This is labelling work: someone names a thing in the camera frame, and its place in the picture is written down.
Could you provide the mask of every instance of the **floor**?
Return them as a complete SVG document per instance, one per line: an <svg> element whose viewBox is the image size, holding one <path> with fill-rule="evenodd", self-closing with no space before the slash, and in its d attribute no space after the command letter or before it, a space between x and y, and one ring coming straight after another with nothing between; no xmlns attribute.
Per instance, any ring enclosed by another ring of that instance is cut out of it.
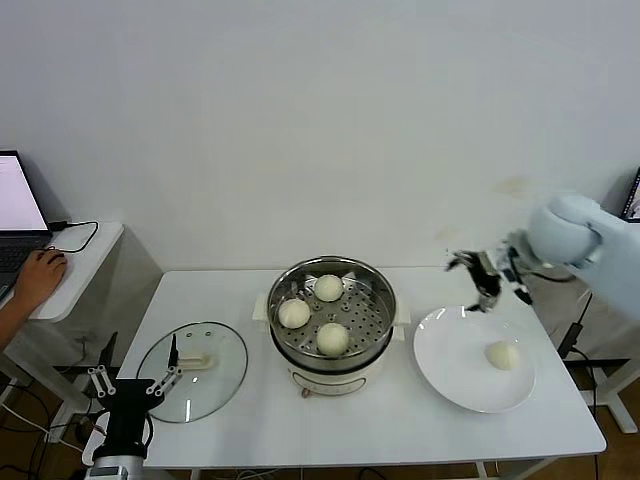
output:
<svg viewBox="0 0 640 480"><path fill-rule="evenodd" d="M572 369L572 376L581 388L589 387L589 378L583 369ZM30 391L42 398L50 411L55 411L58 407L58 400L41 385L35 383L30 387ZM635 382L623 393L622 398L631 415L640 422L640 381ZM13 396L10 406L18 413L38 423L46 423L46 414L42 406L27 393L20 392ZM608 442L607 451L599 456L600 479L601 480L626 480L640 478L640 434L624 435L620 433L618 427L605 408L598 408L598 421ZM31 459L32 450L38 441L38 433L15 433L2 427L13 429L29 429L30 427L20 420L8 414L4 409L0 411L0 480L24 480L26 474L10 470L5 466L13 464L18 468L27 470ZM65 440L69 443L81 447L75 439L73 429L70 428L65 434ZM42 452L42 443L37 450L36 461L32 464L32 470L36 469L39 455ZM495 474L493 464L486 464L490 475ZM76 470L82 468L80 454L63 445L49 445L46 449L42 467L40 470L40 480L67 479ZM304 480L321 480L331 478L332 480L356 480L360 473L360 468L315 468L304 469L302 472ZM402 467L380 467L376 471L388 480L423 480L423 479L446 479L465 478L476 475L473 465L437 465L437 466L402 466ZM188 472L172 472L179 479L188 479ZM235 478L233 471L210 471L203 472L202 479ZM530 477L531 480L565 480L565 479L592 479L595 478L594 459L589 457L567 458L554 462L552 465ZM299 480L299 469L287 469L265 476L264 480ZM376 473L371 471L363 472L360 480L383 480Z"/></svg>

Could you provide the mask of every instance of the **laptop screen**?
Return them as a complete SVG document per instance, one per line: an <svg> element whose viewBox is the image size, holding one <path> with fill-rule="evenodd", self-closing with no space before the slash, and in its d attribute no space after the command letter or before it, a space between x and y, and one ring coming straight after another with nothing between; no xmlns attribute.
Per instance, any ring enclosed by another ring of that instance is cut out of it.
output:
<svg viewBox="0 0 640 480"><path fill-rule="evenodd" d="M47 230L15 155L0 153L0 232Z"/></svg>

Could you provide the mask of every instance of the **white plate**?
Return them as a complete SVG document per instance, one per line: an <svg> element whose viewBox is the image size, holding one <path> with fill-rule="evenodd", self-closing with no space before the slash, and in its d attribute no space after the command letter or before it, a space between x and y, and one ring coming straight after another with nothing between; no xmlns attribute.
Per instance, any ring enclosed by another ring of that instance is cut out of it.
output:
<svg viewBox="0 0 640 480"><path fill-rule="evenodd" d="M520 350L511 371L495 368L486 356L488 345L507 340ZM524 402L536 383L536 370L522 336L496 313L445 307L420 322L413 350L422 373L444 397L483 413L510 410Z"/></svg>

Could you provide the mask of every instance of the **laptop keyboard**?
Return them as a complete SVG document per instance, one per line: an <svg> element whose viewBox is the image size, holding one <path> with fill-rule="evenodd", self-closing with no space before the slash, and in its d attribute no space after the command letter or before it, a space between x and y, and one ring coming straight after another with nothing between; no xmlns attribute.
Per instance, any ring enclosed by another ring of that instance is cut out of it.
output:
<svg viewBox="0 0 640 480"><path fill-rule="evenodd" d="M32 250L32 246L0 246L0 273L18 271Z"/></svg>

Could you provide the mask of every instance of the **hand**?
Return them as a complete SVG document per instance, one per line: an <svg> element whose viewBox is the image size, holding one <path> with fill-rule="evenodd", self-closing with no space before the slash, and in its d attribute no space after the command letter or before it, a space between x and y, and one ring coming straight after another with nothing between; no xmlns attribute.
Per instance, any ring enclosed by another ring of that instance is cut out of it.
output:
<svg viewBox="0 0 640 480"><path fill-rule="evenodd" d="M67 269L67 259L58 250L35 250L22 266L14 300L31 313L56 289Z"/></svg>

